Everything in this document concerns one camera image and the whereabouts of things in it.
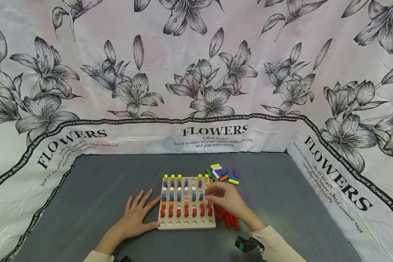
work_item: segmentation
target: sleeve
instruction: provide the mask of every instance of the sleeve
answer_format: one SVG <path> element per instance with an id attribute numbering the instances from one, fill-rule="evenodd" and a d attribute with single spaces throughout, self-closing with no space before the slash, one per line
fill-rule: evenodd
<path id="1" fill-rule="evenodd" d="M 115 257 L 92 250 L 83 262 L 114 262 Z"/>
<path id="2" fill-rule="evenodd" d="M 252 232 L 252 236 L 265 246 L 260 252 L 268 262 L 306 262 L 271 226 Z"/>

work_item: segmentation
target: gray table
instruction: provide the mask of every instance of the gray table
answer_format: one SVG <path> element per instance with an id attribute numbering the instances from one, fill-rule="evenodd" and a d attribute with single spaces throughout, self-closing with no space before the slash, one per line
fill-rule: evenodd
<path id="1" fill-rule="evenodd" d="M 360 261 L 289 155 L 90 155 L 77 160 L 15 262 L 81 262 L 121 217 L 128 196 L 160 191 L 164 174 L 197 176 L 211 163 L 238 169 L 238 191 L 258 216 L 309 262 Z M 153 209 L 145 222 L 155 221 Z M 214 230 L 157 231 L 125 240 L 118 259 L 158 261 L 263 261 L 257 251 L 234 246 L 238 235 L 224 220 Z"/>

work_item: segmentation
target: pile of pegs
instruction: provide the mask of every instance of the pile of pegs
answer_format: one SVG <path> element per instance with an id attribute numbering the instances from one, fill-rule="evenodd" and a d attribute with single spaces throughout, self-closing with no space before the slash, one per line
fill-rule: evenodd
<path id="1" fill-rule="evenodd" d="M 215 209 L 219 213 L 217 215 L 217 221 L 220 221 L 223 217 L 225 220 L 225 226 L 230 229 L 232 225 L 234 225 L 234 228 L 236 231 L 240 230 L 240 225 L 239 225 L 239 219 L 236 218 L 234 215 L 230 214 L 227 212 L 227 210 L 222 209 L 219 205 L 214 204 Z"/>

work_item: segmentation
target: finger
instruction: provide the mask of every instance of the finger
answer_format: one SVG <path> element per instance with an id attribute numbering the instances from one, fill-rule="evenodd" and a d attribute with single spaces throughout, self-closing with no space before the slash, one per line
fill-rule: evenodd
<path id="1" fill-rule="evenodd" d="M 154 222 L 151 222 L 151 223 L 143 224 L 142 225 L 142 228 L 143 228 L 142 232 L 144 233 L 144 232 L 156 229 L 159 226 L 160 226 L 160 222 L 159 221 L 154 221 Z"/>
<path id="2" fill-rule="evenodd" d="M 215 190 L 224 190 L 222 186 L 222 182 L 214 182 L 212 184 L 209 184 L 207 188 L 205 188 L 205 195 L 209 195 L 212 191 Z"/>
<path id="3" fill-rule="evenodd" d="M 149 197 L 151 196 L 151 193 L 153 192 L 153 189 L 150 188 L 150 190 L 147 192 L 147 194 L 145 194 L 145 196 L 143 197 L 143 199 L 141 199 L 141 201 L 138 204 L 138 207 L 143 208 L 145 205 L 145 202 L 147 202 L 147 200 L 149 199 Z"/>
<path id="4" fill-rule="evenodd" d="M 208 200 L 208 201 L 210 201 L 210 202 L 213 202 L 214 204 L 218 204 L 218 205 L 221 205 L 222 206 L 222 200 L 223 200 L 223 198 L 219 198 L 219 197 L 217 197 L 217 196 L 205 196 L 205 199 L 206 200 Z"/>
<path id="5" fill-rule="evenodd" d="M 146 205 L 146 207 L 144 207 L 144 211 L 146 213 L 148 213 L 156 204 L 158 204 L 158 202 L 160 202 L 160 199 L 162 198 L 162 196 L 158 196 L 156 197 L 153 201 L 151 201 L 149 204 Z"/>
<path id="6" fill-rule="evenodd" d="M 125 212 L 127 212 L 128 210 L 130 210 L 131 208 L 131 201 L 132 201 L 132 196 L 130 196 L 128 198 L 127 204 L 125 205 Z"/>
<path id="7" fill-rule="evenodd" d="M 141 199 L 141 197 L 143 196 L 143 194 L 144 194 L 144 190 L 141 190 L 141 191 L 138 193 L 138 196 L 137 196 L 137 197 L 134 199 L 134 201 L 132 202 L 131 207 L 137 207 L 138 201 L 140 201 L 140 199 Z"/>

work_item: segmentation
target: orange peg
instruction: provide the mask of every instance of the orange peg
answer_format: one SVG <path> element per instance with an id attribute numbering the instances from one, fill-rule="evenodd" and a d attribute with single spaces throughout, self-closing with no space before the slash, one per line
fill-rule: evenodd
<path id="1" fill-rule="evenodd" d="M 222 176 L 222 177 L 220 177 L 220 181 L 224 182 L 228 178 L 229 178 L 229 175 Z"/>

